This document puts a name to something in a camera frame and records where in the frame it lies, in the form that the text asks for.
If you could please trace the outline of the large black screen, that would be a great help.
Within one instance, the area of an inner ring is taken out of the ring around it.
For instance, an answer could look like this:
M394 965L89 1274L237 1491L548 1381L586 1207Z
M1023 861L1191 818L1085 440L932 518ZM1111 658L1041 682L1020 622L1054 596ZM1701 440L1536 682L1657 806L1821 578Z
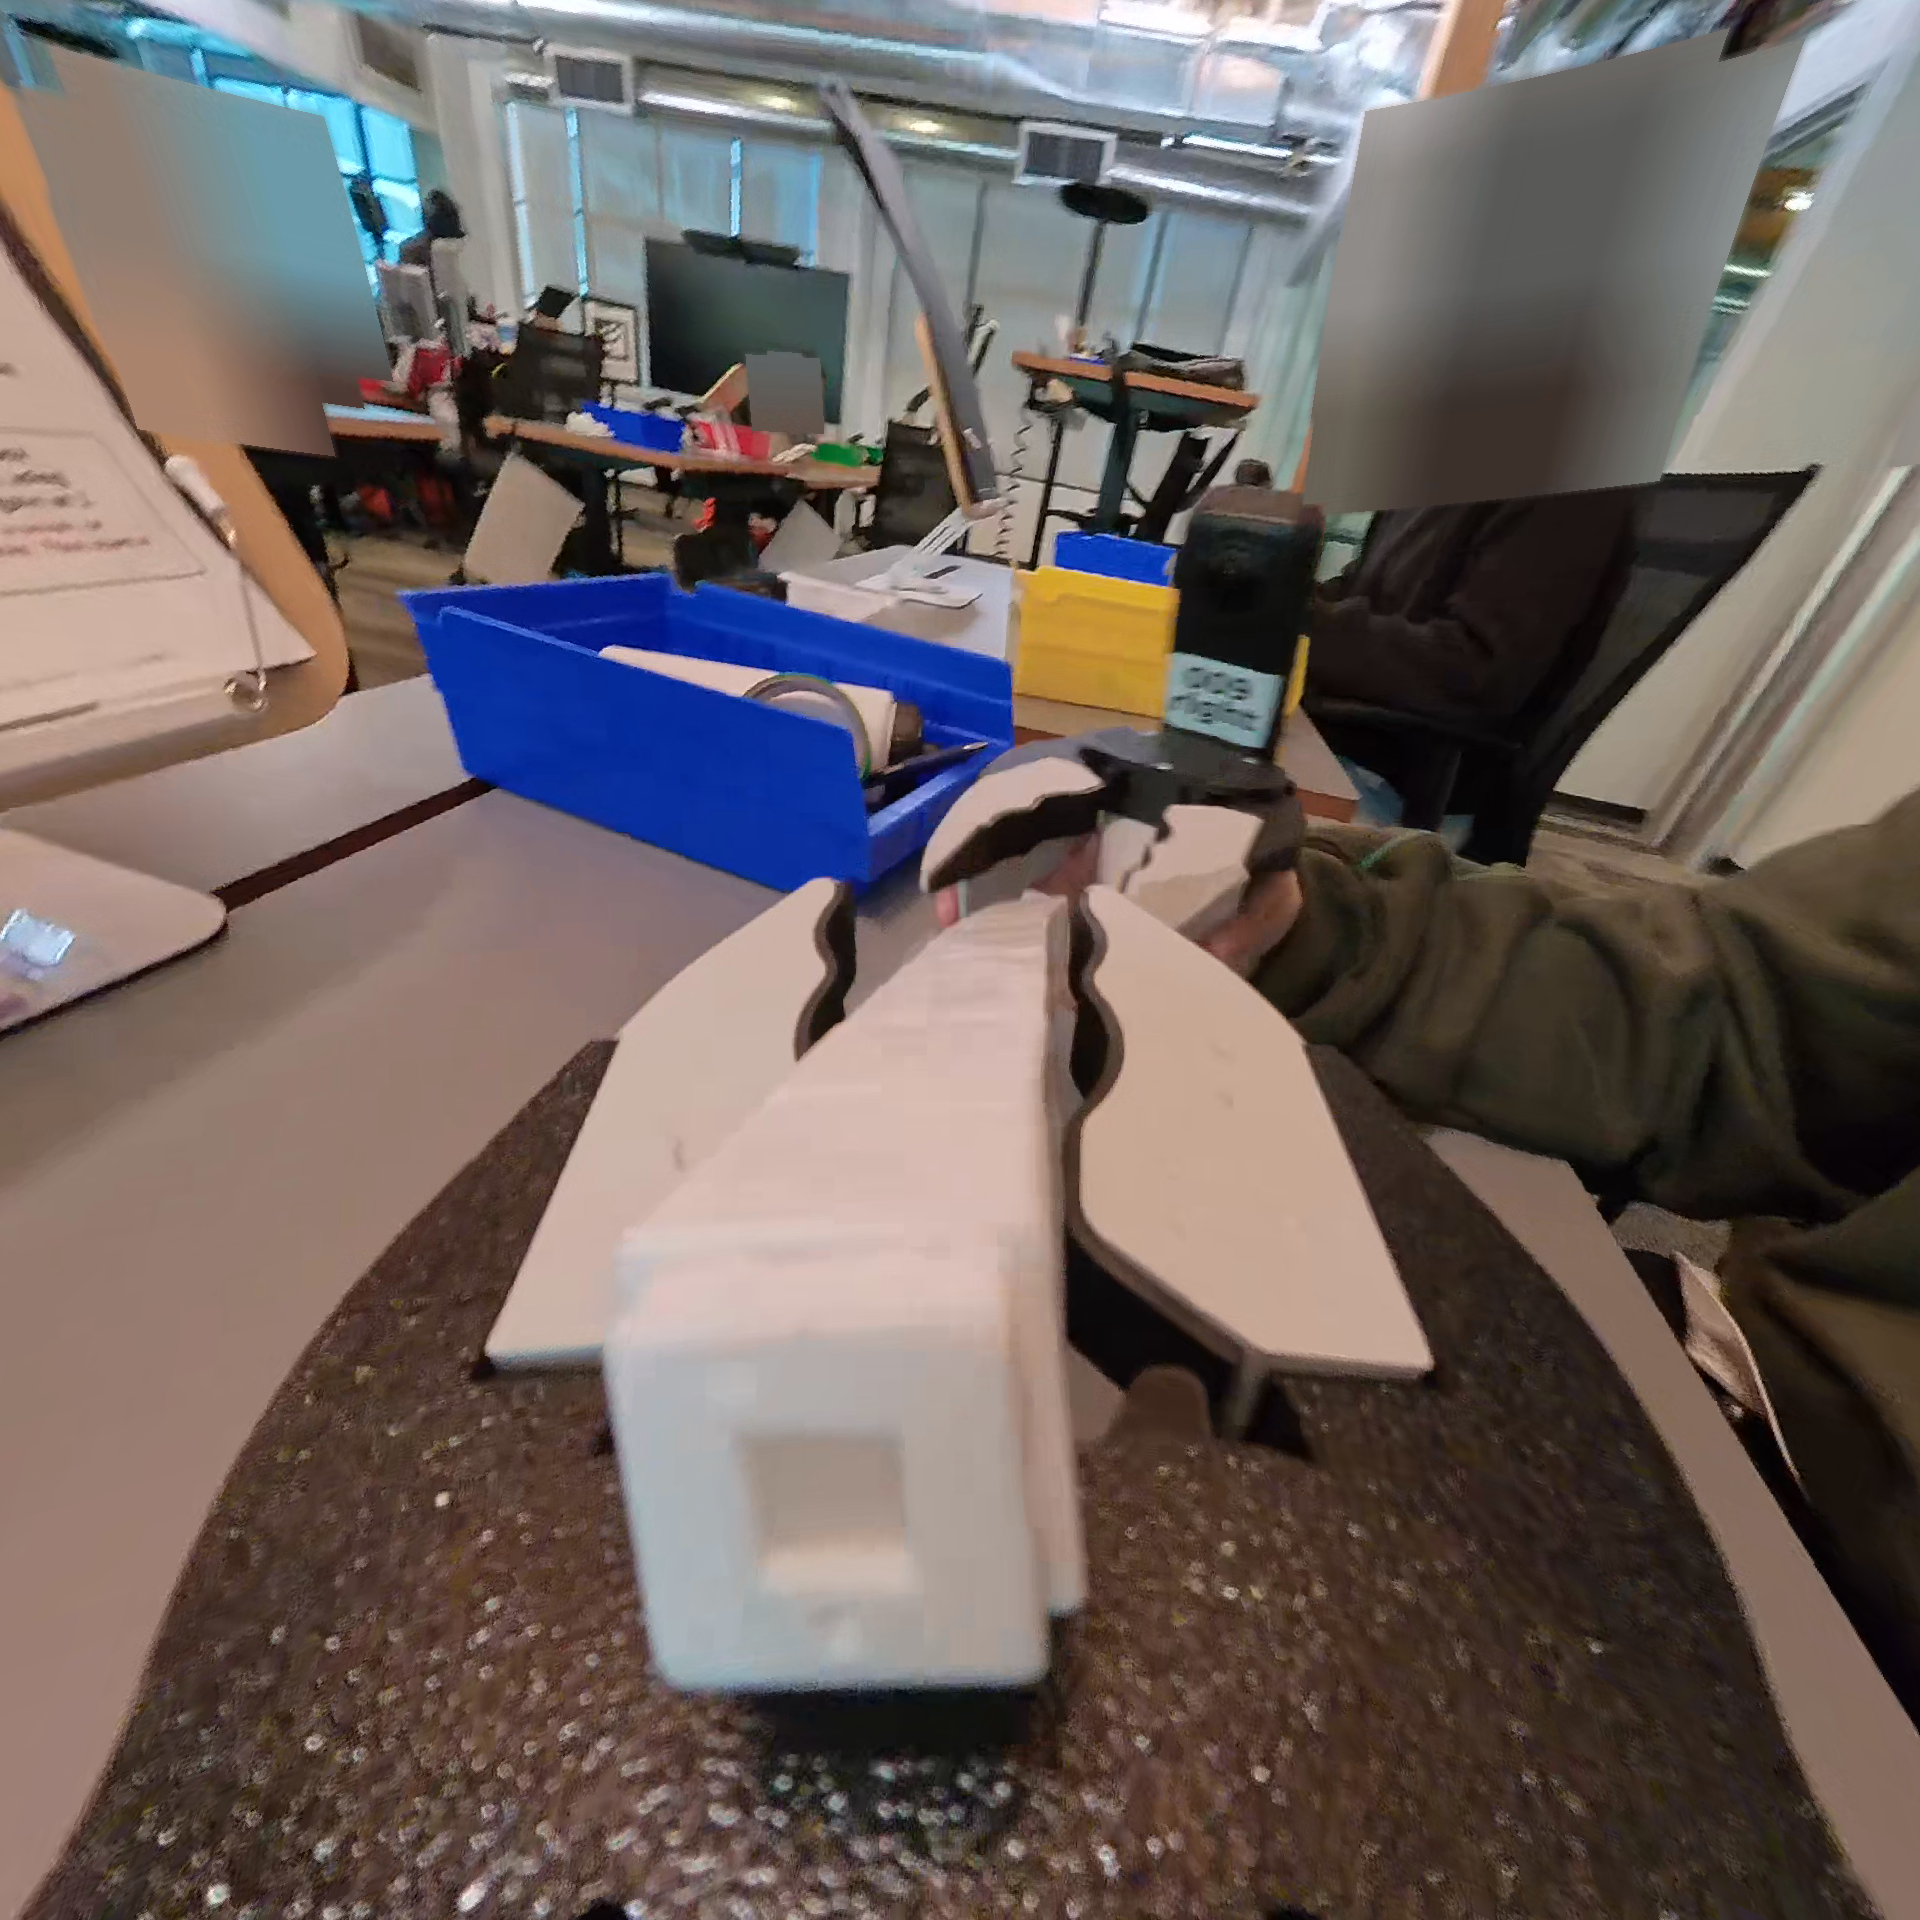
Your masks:
M825 419L842 419L852 278L815 265L643 245L643 383L694 398L752 354L803 354L822 367Z

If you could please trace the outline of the white segmented foam bar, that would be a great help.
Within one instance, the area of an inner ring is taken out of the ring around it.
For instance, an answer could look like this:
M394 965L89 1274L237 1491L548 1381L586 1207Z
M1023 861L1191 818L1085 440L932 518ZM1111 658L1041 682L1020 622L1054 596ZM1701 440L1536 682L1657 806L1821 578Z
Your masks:
M1013 1690L1085 1606L1067 947L1064 898L954 925L626 1236L604 1383L669 1687Z

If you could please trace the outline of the white cylinder tube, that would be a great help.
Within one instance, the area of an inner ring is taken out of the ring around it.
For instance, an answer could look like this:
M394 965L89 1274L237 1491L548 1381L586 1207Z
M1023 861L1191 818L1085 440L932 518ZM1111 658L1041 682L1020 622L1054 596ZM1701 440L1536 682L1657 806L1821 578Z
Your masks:
M605 647L600 648L600 658L613 658L621 665L633 665L643 673L651 673L659 679L671 679L681 686L698 686L718 696L731 696L741 699L741 693L767 675L815 675L809 670L752 670L752 665L735 665L735 663L718 663L718 658L686 658L686 657L669 657L669 653L648 653L639 647ZM888 689L879 686L858 686L858 682L837 682L842 689L852 693L852 699L862 706L867 721L876 733L876 774L886 766L901 763L904 758L919 758L924 754L924 715L912 699L893 696Z

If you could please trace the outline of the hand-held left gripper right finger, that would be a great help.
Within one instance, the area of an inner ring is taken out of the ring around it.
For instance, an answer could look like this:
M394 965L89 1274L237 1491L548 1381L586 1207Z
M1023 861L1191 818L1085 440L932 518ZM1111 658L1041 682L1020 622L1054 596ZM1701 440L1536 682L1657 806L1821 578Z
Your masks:
M1227 1434L1278 1381L1421 1383L1428 1335L1291 1024L1134 898L1082 895L1106 1038L1067 1132L1072 1228L1227 1361Z

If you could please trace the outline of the wooden clipboard stand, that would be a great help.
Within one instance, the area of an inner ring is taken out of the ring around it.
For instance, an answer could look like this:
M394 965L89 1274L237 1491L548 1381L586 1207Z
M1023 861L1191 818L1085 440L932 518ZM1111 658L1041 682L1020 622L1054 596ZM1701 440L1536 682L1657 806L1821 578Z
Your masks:
M996 451L981 408L968 332L948 297L944 278L932 260L924 228L909 198L909 181L888 140L858 110L858 99L842 78L821 83L821 101L828 116L838 149L858 172L882 228L888 231L898 265L919 297L919 352L935 408L935 437L944 451L954 508L922 539L904 561L893 563L888 591L928 608L959 608L968 596L951 579L951 553L975 534L981 522L996 522L1006 511L999 492Z

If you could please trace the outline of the instruction sheet on clipboard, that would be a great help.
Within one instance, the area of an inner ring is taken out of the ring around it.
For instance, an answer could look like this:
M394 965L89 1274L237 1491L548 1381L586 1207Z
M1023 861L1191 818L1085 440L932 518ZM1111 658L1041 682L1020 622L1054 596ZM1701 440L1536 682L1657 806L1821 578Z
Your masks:
M4 255L69 329L169 480L313 647L214 699L4 730L4 811L301 730L348 686L332 591L248 462L326 451L326 402L374 367L348 294L344 217L318 200L322 135L291 112L192 92L121 61L53 55L4 84Z

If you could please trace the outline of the yellow storage bin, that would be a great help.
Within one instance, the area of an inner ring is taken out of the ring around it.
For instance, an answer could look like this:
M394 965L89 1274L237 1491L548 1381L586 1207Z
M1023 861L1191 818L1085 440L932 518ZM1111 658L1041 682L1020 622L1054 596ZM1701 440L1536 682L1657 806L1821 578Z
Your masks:
M1134 588L1046 563L1023 588L1013 675L1027 699L1264 754L1307 689L1307 615L1294 591L1260 578Z

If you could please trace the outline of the wooden standing desk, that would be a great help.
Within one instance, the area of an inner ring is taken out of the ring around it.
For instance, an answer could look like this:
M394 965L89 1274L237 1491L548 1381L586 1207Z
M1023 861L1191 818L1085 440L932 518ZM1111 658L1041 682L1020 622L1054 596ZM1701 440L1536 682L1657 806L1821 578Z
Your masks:
M1027 377L1023 410L1052 419L1027 556L1030 568L1041 563L1054 522L1090 534L1165 542L1174 522L1191 514L1223 480L1245 426L1263 408L1260 395L1203 381L1191 367L1149 372L1128 365L1128 357L1109 361L1041 352L1013 352L1008 357ZM1067 418L1106 423L1111 433L1094 504L1085 514L1054 508ZM1178 445L1157 492L1138 492L1132 482L1134 456L1140 440L1154 433L1169 433Z

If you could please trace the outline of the person's right hand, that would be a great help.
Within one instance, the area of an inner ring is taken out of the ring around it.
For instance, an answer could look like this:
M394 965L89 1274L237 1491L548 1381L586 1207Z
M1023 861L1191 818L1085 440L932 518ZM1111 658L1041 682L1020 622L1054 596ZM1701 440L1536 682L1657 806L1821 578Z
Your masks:
M1075 841L1054 865L1040 874L1041 895L1077 898L1098 880L1098 846L1090 840ZM1303 893L1297 873L1263 874L1240 911L1216 925L1209 933L1197 933L1197 945L1223 961L1229 970L1248 977L1263 961L1285 945L1287 932L1302 918Z

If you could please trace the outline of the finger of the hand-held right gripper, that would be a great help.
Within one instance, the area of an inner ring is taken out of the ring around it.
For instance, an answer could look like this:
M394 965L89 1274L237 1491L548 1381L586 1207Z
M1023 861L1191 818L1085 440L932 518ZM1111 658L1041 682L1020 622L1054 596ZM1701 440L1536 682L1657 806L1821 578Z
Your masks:
M1015 902L1102 829L1109 785L1067 754L1006 758L981 774L924 846L924 898Z
M1256 881L1267 823L1227 806L1166 806L1161 823L1111 817L1098 835L1098 884L1178 933L1214 933Z

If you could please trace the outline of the person's right forearm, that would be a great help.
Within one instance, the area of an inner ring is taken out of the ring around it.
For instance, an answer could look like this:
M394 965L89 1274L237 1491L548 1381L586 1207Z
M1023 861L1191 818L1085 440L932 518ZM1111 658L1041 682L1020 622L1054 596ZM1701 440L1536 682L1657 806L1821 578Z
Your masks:
M1645 893L1325 831L1251 982L1409 1114L1701 1219L1918 1236L1918 798Z

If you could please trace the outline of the black office chair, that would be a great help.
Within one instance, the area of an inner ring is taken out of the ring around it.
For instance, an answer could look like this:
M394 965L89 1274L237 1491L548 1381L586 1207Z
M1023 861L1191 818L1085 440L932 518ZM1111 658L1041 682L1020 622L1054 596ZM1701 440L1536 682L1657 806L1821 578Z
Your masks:
M1464 860L1524 865L1548 804L1599 723L1704 621L1762 552L1819 468L1668 477L1645 485L1635 548L1606 622L1586 653L1569 653L1558 693L1543 696L1513 741L1468 733L1393 712L1339 708L1380 730L1426 730L1428 774L1405 800L1409 829L1464 823Z

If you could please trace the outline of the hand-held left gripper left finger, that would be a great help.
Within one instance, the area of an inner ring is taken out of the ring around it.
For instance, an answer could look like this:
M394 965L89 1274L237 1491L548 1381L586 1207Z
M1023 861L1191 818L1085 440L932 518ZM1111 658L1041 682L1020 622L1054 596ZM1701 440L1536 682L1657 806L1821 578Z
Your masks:
M852 980L852 889L813 880L648 995L486 1337L491 1369L600 1368L621 1244L842 1024Z

